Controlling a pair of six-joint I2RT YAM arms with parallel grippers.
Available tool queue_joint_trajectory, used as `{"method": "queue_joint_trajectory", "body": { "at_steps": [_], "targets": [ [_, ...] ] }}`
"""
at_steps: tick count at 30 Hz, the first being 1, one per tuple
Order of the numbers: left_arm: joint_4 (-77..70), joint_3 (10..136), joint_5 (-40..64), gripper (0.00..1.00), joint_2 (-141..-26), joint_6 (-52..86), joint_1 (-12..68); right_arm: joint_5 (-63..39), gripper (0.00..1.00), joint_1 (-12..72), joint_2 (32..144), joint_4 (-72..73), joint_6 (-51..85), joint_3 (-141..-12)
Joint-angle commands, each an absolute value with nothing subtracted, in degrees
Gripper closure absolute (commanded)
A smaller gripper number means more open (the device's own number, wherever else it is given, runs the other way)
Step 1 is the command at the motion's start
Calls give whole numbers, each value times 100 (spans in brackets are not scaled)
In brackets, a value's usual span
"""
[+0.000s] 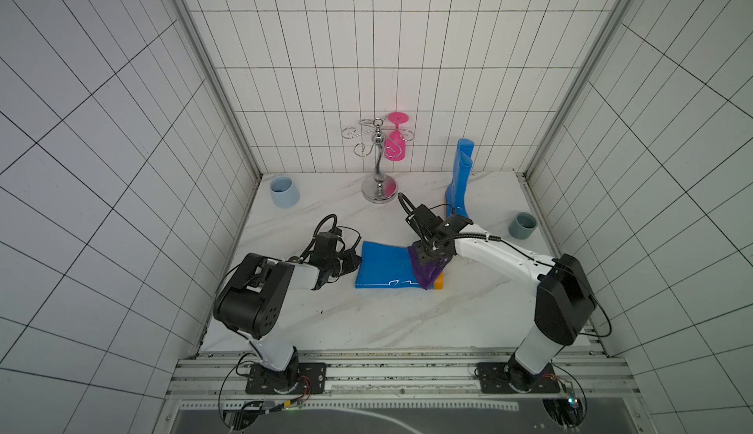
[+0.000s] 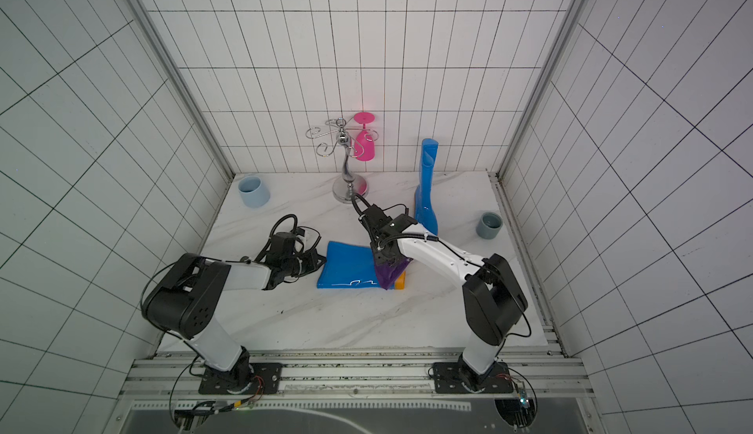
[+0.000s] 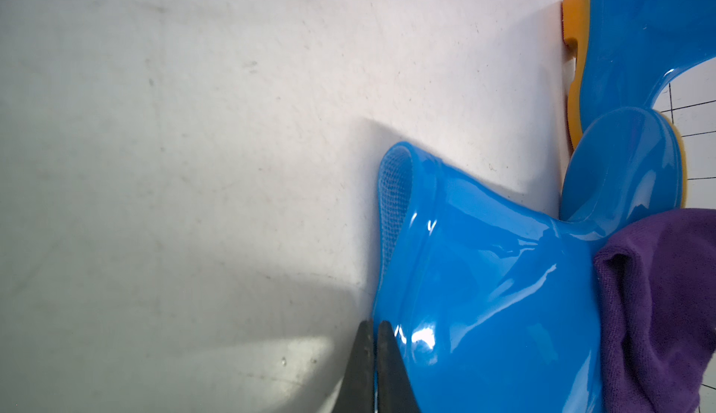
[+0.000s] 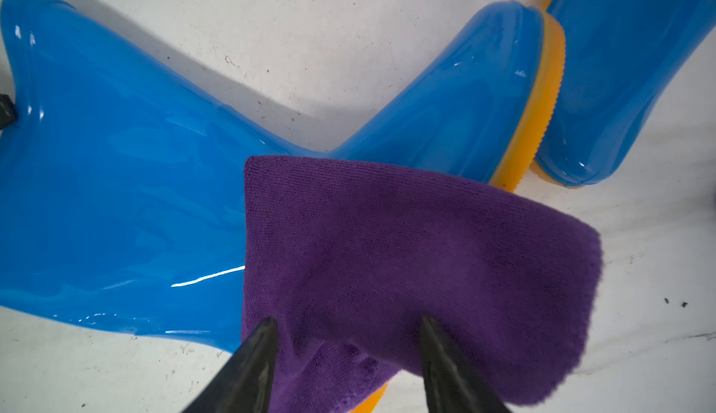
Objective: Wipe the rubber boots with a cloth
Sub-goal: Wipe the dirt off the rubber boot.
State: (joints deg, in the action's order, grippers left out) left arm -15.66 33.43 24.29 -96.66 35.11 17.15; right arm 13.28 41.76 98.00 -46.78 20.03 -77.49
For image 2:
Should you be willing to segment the purple cloth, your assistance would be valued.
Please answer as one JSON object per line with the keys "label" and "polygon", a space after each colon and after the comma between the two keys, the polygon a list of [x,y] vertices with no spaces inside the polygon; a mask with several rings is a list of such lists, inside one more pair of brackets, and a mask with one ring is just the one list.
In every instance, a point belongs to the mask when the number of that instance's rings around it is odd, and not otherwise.
{"label": "purple cloth", "polygon": [[390,289],[411,263],[410,258],[397,258],[391,261],[375,263],[376,279],[382,289]]}

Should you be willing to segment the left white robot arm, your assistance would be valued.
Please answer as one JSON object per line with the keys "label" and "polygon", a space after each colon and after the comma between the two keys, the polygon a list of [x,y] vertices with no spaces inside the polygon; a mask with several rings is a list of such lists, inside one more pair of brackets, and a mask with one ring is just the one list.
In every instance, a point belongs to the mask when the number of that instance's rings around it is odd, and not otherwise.
{"label": "left white robot arm", "polygon": [[186,253],[142,298],[141,314],[204,361],[202,394],[251,394],[264,386],[265,377],[215,317],[221,296],[229,290],[272,291],[319,271],[327,262],[317,250],[320,241],[308,247],[305,232],[295,230],[272,235],[254,259],[221,261]]}

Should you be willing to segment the blue rubber boot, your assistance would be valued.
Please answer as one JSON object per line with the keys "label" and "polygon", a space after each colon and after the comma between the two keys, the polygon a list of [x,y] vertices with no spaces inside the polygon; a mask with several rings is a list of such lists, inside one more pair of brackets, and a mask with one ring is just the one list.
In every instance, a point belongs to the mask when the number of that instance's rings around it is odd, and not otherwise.
{"label": "blue rubber boot", "polygon": [[421,165],[419,170],[419,185],[415,192],[415,220],[425,226],[428,232],[438,234],[438,222],[433,204],[431,204],[431,189],[433,188],[433,172],[437,160],[438,143],[426,138],[422,141]]}
{"label": "blue rubber boot", "polygon": [[327,262],[317,281],[319,289],[344,290],[380,288],[372,251],[369,247],[331,241]]}

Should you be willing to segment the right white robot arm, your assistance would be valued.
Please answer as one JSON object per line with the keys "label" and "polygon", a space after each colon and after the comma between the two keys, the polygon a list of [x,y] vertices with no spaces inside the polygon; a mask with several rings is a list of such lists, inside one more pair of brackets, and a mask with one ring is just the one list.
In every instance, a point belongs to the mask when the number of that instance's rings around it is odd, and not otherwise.
{"label": "right white robot arm", "polygon": [[380,287],[392,287],[413,261],[461,285],[472,336],[456,363],[435,363],[435,391],[480,394],[496,387],[502,393],[513,392],[509,369],[497,357],[507,339],[517,335],[513,327],[519,321],[527,326],[523,338],[533,335],[533,326],[526,316],[529,303],[508,261],[497,254],[472,255],[408,214],[392,218],[361,195],[354,195],[351,204],[369,235]]}

